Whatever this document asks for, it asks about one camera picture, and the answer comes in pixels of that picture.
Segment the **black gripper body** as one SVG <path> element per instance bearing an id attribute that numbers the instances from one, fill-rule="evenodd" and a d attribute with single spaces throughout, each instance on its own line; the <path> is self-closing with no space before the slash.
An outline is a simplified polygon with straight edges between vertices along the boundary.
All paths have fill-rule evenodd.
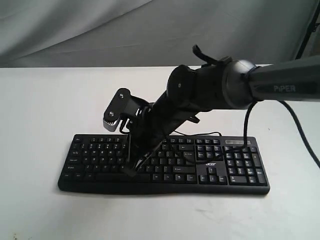
<path id="1" fill-rule="evenodd" d="M 179 106 L 163 93 L 155 103 L 149 104 L 126 127 L 131 136 L 130 159 L 139 160 L 156 150 L 161 142 L 200 109 L 192 103 Z"/>

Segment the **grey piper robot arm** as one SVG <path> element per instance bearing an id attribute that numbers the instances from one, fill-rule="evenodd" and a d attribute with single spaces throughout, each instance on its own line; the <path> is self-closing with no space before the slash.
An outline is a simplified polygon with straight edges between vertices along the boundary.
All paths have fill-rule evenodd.
<path id="1" fill-rule="evenodd" d="M 198 69 L 186 65 L 170 74 L 165 91 L 154 102 L 145 102 L 128 122 L 129 143 L 124 172 L 133 177 L 163 140 L 200 112 L 246 110 L 265 100 L 286 105 L 289 101 L 320 99 L 320 58 L 257 66 L 227 56 L 216 60 L 198 45 L 192 52 L 204 61 Z"/>

